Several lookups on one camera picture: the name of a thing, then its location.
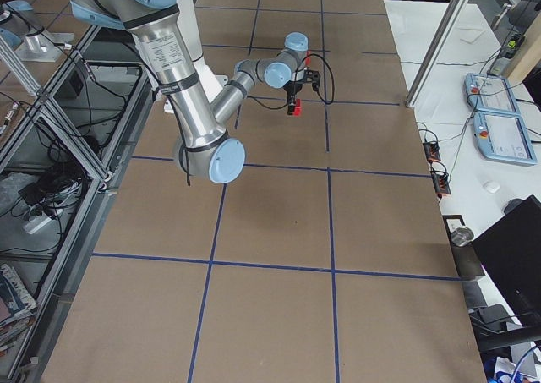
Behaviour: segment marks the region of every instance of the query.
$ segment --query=blue and white control device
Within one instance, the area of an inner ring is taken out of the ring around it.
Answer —
[[[491,161],[535,165],[527,128],[506,78],[468,74],[467,101],[474,108],[473,130],[478,148]]]

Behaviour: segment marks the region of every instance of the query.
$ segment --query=black monitor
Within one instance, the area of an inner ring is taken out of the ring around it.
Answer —
[[[473,249],[521,330],[479,340],[479,348],[541,340],[541,203],[531,195],[473,241]]]

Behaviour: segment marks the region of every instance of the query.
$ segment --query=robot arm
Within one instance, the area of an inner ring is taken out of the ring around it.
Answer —
[[[292,33],[286,47],[272,59],[238,63],[234,77],[209,102],[178,28],[177,0],[71,0],[76,18],[85,22],[127,30],[140,41],[140,48],[170,97],[185,145],[174,156],[190,174],[229,183],[242,171],[244,148],[230,138],[225,122],[237,110],[258,81],[281,88],[301,80],[308,39]]]

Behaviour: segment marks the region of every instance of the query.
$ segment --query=white desk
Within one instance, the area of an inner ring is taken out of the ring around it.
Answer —
[[[408,89],[419,69],[419,64],[415,63],[422,62],[446,6],[444,3],[385,1]],[[482,33],[469,43],[461,39],[472,33],[468,30]],[[477,5],[468,4],[442,49],[438,63],[469,64],[486,61],[499,48],[500,43]],[[468,73],[479,73],[482,67],[482,63],[471,67],[441,64],[435,66],[415,106],[418,122],[434,131],[440,140],[459,134],[472,112],[464,93],[464,77]],[[524,85],[513,88],[513,92],[517,98],[532,100]],[[541,132],[540,111],[534,105],[525,103],[520,103],[519,107],[527,126]],[[484,159],[478,151],[471,124],[469,127],[451,176],[452,195],[442,199],[440,210],[442,215],[462,215],[466,225],[478,236],[504,215],[503,208],[509,200],[526,198],[530,194],[541,199],[541,164],[521,167]],[[533,140],[539,139],[536,135],[530,135]],[[449,170],[459,144],[460,137],[440,144],[442,161]],[[538,158],[541,158],[541,148],[534,147]],[[500,189],[494,194],[487,192],[483,185],[488,181],[497,182]],[[489,277],[483,277],[478,284],[488,305],[503,304],[509,314],[512,314]]]

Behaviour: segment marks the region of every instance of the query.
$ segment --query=red object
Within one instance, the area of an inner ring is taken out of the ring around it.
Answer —
[[[301,107],[301,101],[300,99],[297,99],[295,101],[295,110],[293,111],[293,115],[295,117],[299,117],[301,115],[303,108]]]

